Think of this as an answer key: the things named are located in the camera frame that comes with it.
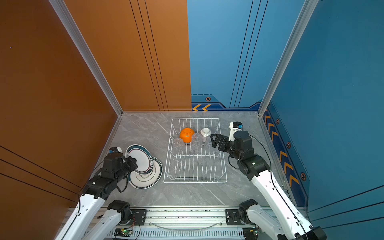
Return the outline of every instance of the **blue wall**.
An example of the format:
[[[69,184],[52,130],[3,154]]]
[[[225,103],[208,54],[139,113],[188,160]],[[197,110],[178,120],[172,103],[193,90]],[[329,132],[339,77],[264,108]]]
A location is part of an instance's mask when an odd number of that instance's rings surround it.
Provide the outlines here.
[[[188,0],[192,95],[212,95],[227,108],[260,101],[303,3]]]
[[[384,184],[383,12],[382,1],[319,1],[272,98],[309,174],[311,220],[383,201],[381,187],[315,210]],[[379,204],[313,223],[383,216]],[[331,240],[381,239],[383,223],[325,230]]]

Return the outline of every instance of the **orange bowl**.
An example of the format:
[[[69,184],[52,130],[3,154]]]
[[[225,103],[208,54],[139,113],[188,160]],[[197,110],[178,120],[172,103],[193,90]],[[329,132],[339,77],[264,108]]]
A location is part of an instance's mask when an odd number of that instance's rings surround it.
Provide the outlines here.
[[[183,142],[191,142],[192,141],[192,135],[195,134],[195,132],[186,127],[180,132],[180,138],[183,140]]]

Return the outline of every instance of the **rack wire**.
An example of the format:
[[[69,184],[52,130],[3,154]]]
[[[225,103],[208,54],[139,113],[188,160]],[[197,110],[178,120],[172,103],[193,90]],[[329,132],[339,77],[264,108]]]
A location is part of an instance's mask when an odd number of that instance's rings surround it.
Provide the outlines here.
[[[218,118],[172,119],[164,183],[227,182],[224,154],[211,146],[210,138],[199,146],[187,143],[181,150],[174,147],[174,139],[186,127],[196,133],[207,127],[212,134],[221,134]]]

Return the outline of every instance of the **robotic arm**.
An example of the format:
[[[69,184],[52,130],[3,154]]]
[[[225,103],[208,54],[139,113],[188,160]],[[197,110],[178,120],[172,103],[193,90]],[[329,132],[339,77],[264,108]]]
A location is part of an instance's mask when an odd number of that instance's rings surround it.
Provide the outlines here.
[[[229,153],[237,159],[240,171],[247,176],[263,194],[278,221],[263,211],[256,201],[250,199],[240,204],[239,215],[243,223],[255,223],[273,240],[326,240],[321,227],[313,227],[293,205],[277,183],[270,165],[254,153],[252,139],[242,130],[241,122],[230,124],[230,136],[212,134],[212,147]]]
[[[104,158],[103,167],[87,182],[75,210],[55,240],[80,240],[97,211],[117,188],[117,183],[136,168],[136,159],[125,158],[121,148],[112,147]],[[113,227],[118,223],[127,223],[131,216],[129,203],[115,200],[83,239],[102,240]]]

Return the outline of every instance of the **white wire dish rack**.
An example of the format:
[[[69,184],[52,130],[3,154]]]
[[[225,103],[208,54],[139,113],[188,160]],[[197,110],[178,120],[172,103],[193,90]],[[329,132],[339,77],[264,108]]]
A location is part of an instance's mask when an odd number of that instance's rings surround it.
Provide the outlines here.
[[[174,139],[178,138],[181,130],[186,127],[193,129],[195,133],[207,127],[212,134],[221,134],[218,118],[172,119],[164,183],[227,182],[224,154],[212,148],[210,137],[199,146],[187,143],[185,149],[173,148]]]

